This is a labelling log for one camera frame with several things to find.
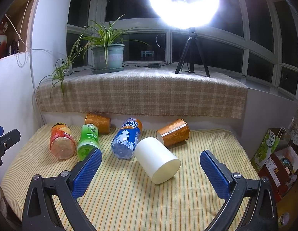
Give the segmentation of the black tripod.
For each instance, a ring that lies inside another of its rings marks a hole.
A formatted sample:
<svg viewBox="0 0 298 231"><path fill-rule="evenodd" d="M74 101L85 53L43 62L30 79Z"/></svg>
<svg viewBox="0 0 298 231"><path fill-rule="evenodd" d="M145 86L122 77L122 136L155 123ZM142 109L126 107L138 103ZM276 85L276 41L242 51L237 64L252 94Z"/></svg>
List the black tripod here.
<svg viewBox="0 0 298 231"><path fill-rule="evenodd" d="M194 73L195 57L193 57L192 55L196 54L196 51L198 52L199 60L201 61L201 64L204 67L204 71L205 71L206 76L210 77L209 68L208 68L208 65L204 61L203 51L202 51L202 48L201 48L200 41L198 40L195 27L191 27L189 29L189 37L188 37L188 39L187 39L187 41L184 45L183 52L182 52L181 57L179 59L179 63L176 67L176 70L175 70L176 74L178 74L181 71L181 69L184 65L184 62L186 61L186 57L187 57L188 53L190 54L190 57L189 57L189 59L190 59L189 72Z"/></svg>

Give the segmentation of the yellow striped table cloth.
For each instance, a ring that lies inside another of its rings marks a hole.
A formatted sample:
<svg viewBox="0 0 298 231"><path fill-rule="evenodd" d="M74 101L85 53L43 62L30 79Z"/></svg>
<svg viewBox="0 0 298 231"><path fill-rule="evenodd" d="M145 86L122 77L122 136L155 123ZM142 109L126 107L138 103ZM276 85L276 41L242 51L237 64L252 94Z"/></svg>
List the yellow striped table cloth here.
<svg viewBox="0 0 298 231"><path fill-rule="evenodd" d="M8 167L1 188L14 213L21 217L30 181L35 174L57 176L78 162L55 158L50 152L51 124L42 126L22 147ZM232 172L257 179L244 149L228 130L194 130L171 152L181 167L167 182L151 182L136 159L119 160L110 149L117 133L99 138L103 161L78 202L97 230L204 230L223 201L218 198L199 162L210 150Z"/></svg>

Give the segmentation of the white cylindrical cup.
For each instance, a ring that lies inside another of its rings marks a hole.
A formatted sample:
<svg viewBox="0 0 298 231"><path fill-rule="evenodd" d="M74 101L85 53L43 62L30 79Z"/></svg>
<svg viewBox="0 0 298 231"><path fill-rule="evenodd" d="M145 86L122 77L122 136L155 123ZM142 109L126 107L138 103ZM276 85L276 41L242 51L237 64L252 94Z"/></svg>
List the white cylindrical cup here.
<svg viewBox="0 0 298 231"><path fill-rule="evenodd" d="M141 140L136 145L134 155L156 185L171 179L181 166L181 160L154 137Z"/></svg>

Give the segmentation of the green white paper bag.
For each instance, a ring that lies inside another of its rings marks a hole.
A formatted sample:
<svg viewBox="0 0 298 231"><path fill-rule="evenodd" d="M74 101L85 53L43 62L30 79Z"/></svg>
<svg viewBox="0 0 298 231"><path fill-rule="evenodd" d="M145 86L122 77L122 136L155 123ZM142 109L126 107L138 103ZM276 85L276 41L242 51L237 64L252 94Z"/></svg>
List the green white paper bag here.
<svg viewBox="0 0 298 231"><path fill-rule="evenodd" d="M257 149L255 155L251 159L251 164L258 173L271 154L276 150L280 140L286 133L285 128L269 128Z"/></svg>

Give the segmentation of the potted spider plant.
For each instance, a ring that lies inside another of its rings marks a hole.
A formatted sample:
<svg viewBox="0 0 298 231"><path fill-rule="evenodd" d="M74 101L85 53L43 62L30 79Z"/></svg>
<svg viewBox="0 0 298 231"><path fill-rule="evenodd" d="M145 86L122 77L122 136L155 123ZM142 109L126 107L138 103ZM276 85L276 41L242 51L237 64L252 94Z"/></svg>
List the potted spider plant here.
<svg viewBox="0 0 298 231"><path fill-rule="evenodd" d="M69 55L64 59L58 59L55 64L54 71L47 75L47 78L51 78L52 88L60 87L61 93L65 93L65 76L69 68L74 63L74 60L80 55L85 55L89 49L93 50L101 48L102 57L104 58L105 65L107 68L110 64L110 48L112 45L122 45L122 35L127 34L132 28L128 29L117 29L115 24L117 20L112 23L108 23L105 26L102 23L97 23L92 20L92 24L86 26L84 31L79 35L77 40L72 45Z"/></svg>

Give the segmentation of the orange paper cup left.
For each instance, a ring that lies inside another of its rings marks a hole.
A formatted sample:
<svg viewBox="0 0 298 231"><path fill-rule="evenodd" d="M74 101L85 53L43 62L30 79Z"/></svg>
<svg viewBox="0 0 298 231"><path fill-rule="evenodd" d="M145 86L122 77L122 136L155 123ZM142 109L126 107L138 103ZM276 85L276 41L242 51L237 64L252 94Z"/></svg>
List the orange paper cup left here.
<svg viewBox="0 0 298 231"><path fill-rule="evenodd" d="M110 133L111 119L108 117L88 113L85 117L85 124L95 125L101 134Z"/></svg>

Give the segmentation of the wooden shelf with vase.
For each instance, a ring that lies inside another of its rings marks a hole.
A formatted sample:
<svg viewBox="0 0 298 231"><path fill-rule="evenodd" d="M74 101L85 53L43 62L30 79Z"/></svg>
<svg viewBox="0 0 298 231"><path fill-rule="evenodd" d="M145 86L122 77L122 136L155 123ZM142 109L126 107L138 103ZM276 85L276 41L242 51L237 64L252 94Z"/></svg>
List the wooden shelf with vase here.
<svg viewBox="0 0 298 231"><path fill-rule="evenodd" d="M15 0L0 22L0 59L29 50L36 0Z"/></svg>

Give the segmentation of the orange paper cup right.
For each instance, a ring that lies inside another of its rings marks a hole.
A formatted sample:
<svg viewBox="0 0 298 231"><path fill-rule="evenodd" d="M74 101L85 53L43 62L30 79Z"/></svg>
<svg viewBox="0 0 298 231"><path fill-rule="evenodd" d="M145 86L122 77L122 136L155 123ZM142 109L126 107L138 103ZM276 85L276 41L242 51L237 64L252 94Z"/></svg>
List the orange paper cup right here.
<svg viewBox="0 0 298 231"><path fill-rule="evenodd" d="M190 129L187 122L179 118L157 130L156 137L164 146L171 146L189 139Z"/></svg>

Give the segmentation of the beige plaid windowsill cloth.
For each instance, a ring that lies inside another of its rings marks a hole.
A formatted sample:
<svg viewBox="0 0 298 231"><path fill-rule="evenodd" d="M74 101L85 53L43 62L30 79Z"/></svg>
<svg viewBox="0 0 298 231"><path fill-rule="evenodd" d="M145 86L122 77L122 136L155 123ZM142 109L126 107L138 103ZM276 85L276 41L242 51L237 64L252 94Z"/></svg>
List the beige plaid windowsill cloth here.
<svg viewBox="0 0 298 231"><path fill-rule="evenodd" d="M36 89L43 112L132 116L240 119L246 97L247 87L225 74L176 74L172 66L125 67L106 74L85 70L65 77L63 82L46 78Z"/></svg>

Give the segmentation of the orange paper cup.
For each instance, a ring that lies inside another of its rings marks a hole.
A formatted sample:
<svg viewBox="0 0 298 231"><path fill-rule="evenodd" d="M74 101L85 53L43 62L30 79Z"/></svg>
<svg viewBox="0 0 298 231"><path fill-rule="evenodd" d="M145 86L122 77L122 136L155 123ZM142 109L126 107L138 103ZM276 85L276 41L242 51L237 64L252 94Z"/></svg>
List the orange paper cup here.
<svg viewBox="0 0 298 231"><path fill-rule="evenodd" d="M110 133L111 119L108 117L88 113L85 117L85 124L95 125L101 134Z"/></svg>
<svg viewBox="0 0 298 231"><path fill-rule="evenodd" d="M189 139L190 129L187 122L179 118L157 130L156 137L164 146L171 146Z"/></svg>

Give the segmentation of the blue plastic bottle cup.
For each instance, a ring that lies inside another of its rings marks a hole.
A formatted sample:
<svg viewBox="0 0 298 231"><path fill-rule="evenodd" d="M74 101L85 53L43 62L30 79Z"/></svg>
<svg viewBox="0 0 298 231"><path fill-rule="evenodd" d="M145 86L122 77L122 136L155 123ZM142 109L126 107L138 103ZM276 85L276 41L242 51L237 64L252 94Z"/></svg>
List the blue plastic bottle cup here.
<svg viewBox="0 0 298 231"><path fill-rule="evenodd" d="M129 160L134 156L142 123L139 119L126 119L111 143L111 150L118 159Z"/></svg>

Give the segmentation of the green tea cup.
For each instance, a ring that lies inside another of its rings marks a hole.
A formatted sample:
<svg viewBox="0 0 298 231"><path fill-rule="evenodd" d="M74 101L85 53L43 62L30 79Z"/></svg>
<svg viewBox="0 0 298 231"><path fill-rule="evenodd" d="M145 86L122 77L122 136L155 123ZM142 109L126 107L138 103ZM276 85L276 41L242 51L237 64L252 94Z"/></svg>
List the green tea cup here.
<svg viewBox="0 0 298 231"><path fill-rule="evenodd" d="M99 149L98 128L94 124L85 124L76 149L79 160L83 161L93 148Z"/></svg>

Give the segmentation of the red printed box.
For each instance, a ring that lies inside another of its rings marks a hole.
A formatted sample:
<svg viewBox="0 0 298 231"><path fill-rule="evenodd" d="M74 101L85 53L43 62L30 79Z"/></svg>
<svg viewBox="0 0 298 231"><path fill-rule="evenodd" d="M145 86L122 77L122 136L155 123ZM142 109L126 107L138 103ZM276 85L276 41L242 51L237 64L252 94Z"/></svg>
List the red printed box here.
<svg viewBox="0 0 298 231"><path fill-rule="evenodd" d="M269 178L275 201L281 201L298 184L298 148L288 146L272 153L258 175Z"/></svg>

